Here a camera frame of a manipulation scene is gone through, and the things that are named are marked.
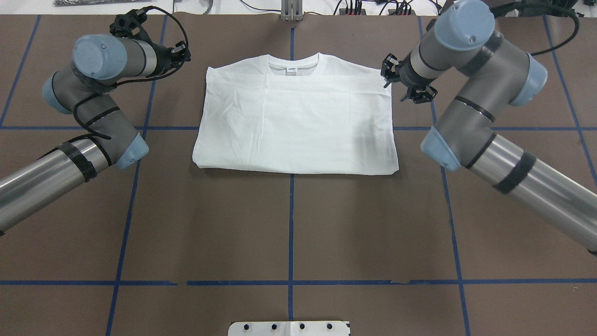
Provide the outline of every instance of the black cable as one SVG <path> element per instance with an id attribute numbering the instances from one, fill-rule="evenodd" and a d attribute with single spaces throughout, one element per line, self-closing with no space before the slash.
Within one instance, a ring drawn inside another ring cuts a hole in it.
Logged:
<path id="1" fill-rule="evenodd" d="M 390 4 L 391 2 L 398 3 L 396 0 L 387 0 L 386 3 L 384 4 L 384 6 L 381 8 L 381 11 L 379 12 L 379 15 L 383 14 L 383 10 L 385 10 L 386 7 L 387 7 L 387 5 Z"/>
<path id="2" fill-rule="evenodd" d="M 334 10 L 334 14 L 332 14 L 332 15 L 336 14 L 336 12 L 338 11 L 338 7 L 340 7 L 341 3 L 342 3 L 342 0 L 338 0 L 338 4 L 336 5 L 336 9 Z"/>
<path id="3" fill-rule="evenodd" d="M 214 0 L 207 0 L 207 1 L 209 1 L 210 3 L 207 5 L 207 9 L 203 12 L 202 15 L 209 14 L 211 12 L 211 8 L 214 6 Z"/>
<path id="4" fill-rule="evenodd" d="M 83 139 L 91 139 L 94 136 L 97 136 L 98 138 L 102 138 L 105 140 L 112 140 L 111 136 L 99 133 L 95 130 L 92 130 L 91 128 L 89 128 L 89 126 L 86 126 L 81 119 L 79 118 L 79 106 L 83 105 L 84 103 L 87 103 L 88 101 L 90 101 L 93 98 L 99 97 L 100 95 L 98 93 L 94 93 L 91 96 L 88 96 L 87 98 L 83 99 L 82 101 L 78 102 L 77 104 L 75 104 L 75 106 L 73 107 L 73 117 L 75 118 L 75 121 L 77 124 L 79 124 L 79 126 L 81 126 L 84 130 L 86 130 L 87 134 L 83 134 L 83 135 L 79 135 L 79 136 L 75 136 L 74 138 L 68 140 L 67 142 L 73 143 L 77 140 L 83 140 Z M 40 158 L 45 157 L 46 155 L 53 153 L 54 151 L 56 151 L 58 148 L 55 147 L 53 148 L 51 151 L 45 153 L 44 155 L 40 156 Z"/>
<path id="5" fill-rule="evenodd" d="M 511 10 L 521 10 L 524 8 L 544 8 L 547 10 L 555 10 L 555 11 L 559 11 L 562 14 L 566 14 L 568 17 L 570 17 L 572 19 L 572 21 L 574 21 L 574 32 L 572 32 L 572 34 L 566 39 L 564 40 L 562 43 L 551 47 L 549 49 L 545 49 L 542 51 L 538 51 L 536 53 L 532 53 L 531 56 L 536 56 L 536 55 L 541 55 L 541 54 L 545 54 L 548 53 L 550 51 L 556 50 L 558 48 L 563 47 L 564 45 L 566 45 L 568 42 L 572 41 L 572 39 L 578 34 L 578 30 L 580 29 L 580 21 L 578 20 L 578 17 L 576 16 L 576 13 L 574 12 L 574 10 L 570 9 L 567 10 L 565 8 L 562 8 L 560 6 L 556 6 L 556 5 L 550 5 L 550 4 L 521 4 L 519 2 L 514 2 L 512 4 Z"/>
<path id="6" fill-rule="evenodd" d="M 404 11 L 405 11 L 405 13 L 404 13 L 404 14 L 405 14 L 405 15 L 410 15 L 410 13 L 406 13 L 406 11 L 412 11 L 412 10 L 413 10 L 413 6 L 411 6 L 411 5 L 410 5 L 410 4 L 411 4 L 411 2 L 413 2 L 413 1 L 414 1 L 414 0 L 410 0 L 410 1 L 408 1 L 408 2 L 407 2 L 407 4 L 406 4 L 406 8 L 404 9 Z"/>
<path id="7" fill-rule="evenodd" d="M 442 5 L 439 4 L 438 0 L 435 0 L 435 2 L 433 2 L 433 0 L 430 0 L 431 3 L 433 3 L 435 5 L 435 8 L 438 10 L 438 16 L 440 15 L 440 11 L 442 10 Z"/>
<path id="8" fill-rule="evenodd" d="M 179 26 L 180 31 L 183 33 L 183 36 L 184 36 L 184 47 L 186 48 L 187 51 L 189 50 L 189 37 L 186 35 L 186 31 L 184 30 L 183 25 L 180 23 L 180 21 L 178 21 L 177 18 L 174 17 L 174 15 L 172 15 L 172 14 L 166 12 L 165 10 L 163 10 L 162 8 L 159 8 L 159 7 L 156 7 L 156 6 L 147 6 L 147 7 L 143 7 L 143 9 L 145 10 L 145 12 L 148 12 L 150 10 L 158 10 L 158 11 L 166 14 L 172 20 L 174 20 L 174 22 L 176 22 L 176 24 Z M 155 77 L 150 77 L 150 78 L 141 78 L 141 79 L 137 79 L 137 80 L 122 81 L 122 82 L 114 84 L 113 87 L 116 88 L 116 87 L 119 87 L 120 85 L 128 84 L 128 83 L 151 82 L 151 81 L 161 80 L 163 78 L 166 78 L 166 77 L 174 75 L 178 70 L 180 70 L 180 68 L 182 68 L 184 62 L 185 62 L 185 60 L 183 58 L 183 60 L 180 62 L 180 64 L 176 68 L 174 68 L 173 71 L 170 71 L 167 74 L 160 75 L 160 76 L 155 76 Z"/>
<path id="9" fill-rule="evenodd" d="M 264 11 L 264 12 L 278 12 L 278 13 L 281 13 L 281 12 L 282 12 L 281 10 L 264 10 L 264 9 L 262 9 L 262 8 L 256 8 L 256 7 L 253 7 L 253 6 L 251 6 L 250 4 L 246 3 L 244 0 L 240 0 L 240 1 L 242 2 L 242 4 L 243 4 L 243 5 L 245 5 L 245 6 L 249 7 L 249 8 L 252 8 L 252 9 L 254 9 L 254 10 L 257 10 L 257 11 Z"/>
<path id="10" fill-rule="evenodd" d="M 75 117 L 75 121 L 76 121 L 77 124 L 79 124 L 79 126 L 83 127 L 84 130 L 86 130 L 86 131 L 89 132 L 89 136 L 97 136 L 98 138 L 102 138 L 102 139 L 106 139 L 106 140 L 111 140 L 112 139 L 111 136 L 108 136 L 108 135 L 105 135 L 105 134 L 101 134 L 101 133 L 99 133 L 97 131 L 92 130 L 91 128 L 89 128 L 89 126 L 85 125 L 81 121 L 81 119 L 79 119 L 79 115 L 78 115 L 78 113 L 79 113 L 79 106 L 81 106 L 81 105 L 87 103 L 88 101 L 90 101 L 91 99 L 97 98 L 99 96 L 100 95 L 98 93 L 94 93 L 91 96 L 89 96 L 89 97 L 83 99 L 82 101 L 76 103 L 75 106 L 73 107 L 73 117 Z"/>

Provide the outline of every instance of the metal post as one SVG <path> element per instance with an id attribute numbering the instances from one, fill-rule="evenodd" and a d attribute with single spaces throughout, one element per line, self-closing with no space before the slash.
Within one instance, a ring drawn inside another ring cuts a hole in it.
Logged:
<path id="1" fill-rule="evenodd" d="M 88 139 L 73 142 L 93 164 L 97 173 L 108 167 L 106 158 Z M 0 233 L 57 200 L 85 178 L 77 165 L 62 151 L 40 158 L 0 181 Z"/>
<path id="2" fill-rule="evenodd" d="M 500 135 L 470 171 L 597 256 L 597 195 Z"/>

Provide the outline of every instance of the folded t-shirt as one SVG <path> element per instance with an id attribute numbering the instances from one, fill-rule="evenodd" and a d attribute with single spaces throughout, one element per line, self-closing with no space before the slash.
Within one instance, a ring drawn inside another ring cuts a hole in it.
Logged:
<path id="1" fill-rule="evenodd" d="M 299 174 L 398 170 L 390 88 L 377 69 L 316 54 L 208 68 L 193 161 Z"/>

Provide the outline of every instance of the black connector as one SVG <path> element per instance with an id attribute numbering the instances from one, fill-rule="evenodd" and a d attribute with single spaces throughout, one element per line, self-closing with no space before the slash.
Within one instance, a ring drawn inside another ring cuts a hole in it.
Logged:
<path id="1" fill-rule="evenodd" d="M 398 8 L 398 14 L 394 14 L 396 10 L 387 10 L 387 15 L 416 15 L 412 8 L 404 9 Z"/>
<path id="2" fill-rule="evenodd" d="M 340 15 L 367 15 L 367 11 L 365 11 L 365 9 L 363 8 L 363 9 L 361 9 L 361 13 L 360 14 L 355 14 L 355 13 L 351 14 L 350 12 L 348 14 L 346 14 L 346 9 L 342 9 L 341 8 L 340 9 Z"/>

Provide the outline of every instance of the black velcro strap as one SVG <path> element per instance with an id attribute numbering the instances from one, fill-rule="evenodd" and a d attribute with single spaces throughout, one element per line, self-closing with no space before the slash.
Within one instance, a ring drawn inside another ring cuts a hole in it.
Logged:
<path id="1" fill-rule="evenodd" d="M 493 139 L 496 138 L 497 133 L 493 132 L 491 134 L 491 136 L 489 137 L 489 139 L 487 139 L 487 142 L 485 143 L 485 145 L 483 145 L 483 148 L 481 148 L 481 150 L 477 153 L 477 155 L 475 155 L 475 157 L 473 158 L 473 160 L 471 160 L 469 162 L 469 164 L 467 164 L 465 166 L 466 169 L 470 169 L 473 165 L 475 165 L 475 163 L 477 162 L 477 160 L 479 160 L 479 158 L 481 157 L 481 155 L 483 155 L 483 153 L 485 152 L 485 150 L 487 150 L 487 147 L 489 147 L 489 145 L 491 145 L 491 143 L 493 142 Z"/>
<path id="2" fill-rule="evenodd" d="M 487 111 L 486 109 L 484 109 L 483 107 L 481 107 L 480 105 L 478 105 L 475 102 L 471 102 L 470 100 L 468 100 L 464 97 L 461 97 L 461 96 L 456 96 L 456 98 L 454 98 L 454 100 L 458 100 L 459 102 L 465 103 L 465 104 L 469 105 L 470 107 L 472 107 L 473 109 L 479 111 L 479 113 L 481 113 L 483 116 L 488 118 L 492 123 L 494 122 L 494 120 L 496 120 L 496 118 L 493 116 L 493 114 L 491 114 L 489 111 Z"/>
<path id="3" fill-rule="evenodd" d="M 494 185 L 493 187 L 502 194 L 511 192 L 522 182 L 522 180 L 527 177 L 528 172 L 531 171 L 536 161 L 537 157 L 535 157 L 535 155 L 524 151 L 520 161 L 518 161 L 514 168 L 512 168 L 510 173 L 503 180 L 501 180 L 500 183 Z"/>
<path id="4" fill-rule="evenodd" d="M 93 163 L 87 160 L 83 153 L 81 153 L 81 151 L 72 143 L 65 142 L 56 148 L 62 151 L 66 156 L 69 157 L 71 161 L 73 161 L 76 167 L 83 174 L 85 182 L 89 182 L 90 179 L 95 178 L 97 176 L 97 171 L 96 168 L 93 166 Z"/>
<path id="5" fill-rule="evenodd" d="M 494 31 L 485 45 L 479 49 L 479 52 L 477 52 L 477 54 L 469 61 L 469 63 L 458 69 L 458 71 L 467 77 L 472 76 L 475 74 L 475 72 L 479 71 L 479 69 L 481 69 L 487 63 L 487 61 L 489 61 L 491 56 L 493 56 L 503 41 L 504 35 Z"/>
<path id="6" fill-rule="evenodd" d="M 98 121 L 99 119 L 102 119 L 103 117 L 109 115 L 110 113 L 114 112 L 114 111 L 118 111 L 120 110 L 120 108 L 118 106 L 114 106 L 113 108 L 107 109 L 105 111 L 103 111 L 102 113 L 96 115 L 95 117 L 89 119 L 89 121 L 87 121 L 85 123 L 85 127 L 89 127 L 91 125 L 93 125 L 96 121 Z"/>

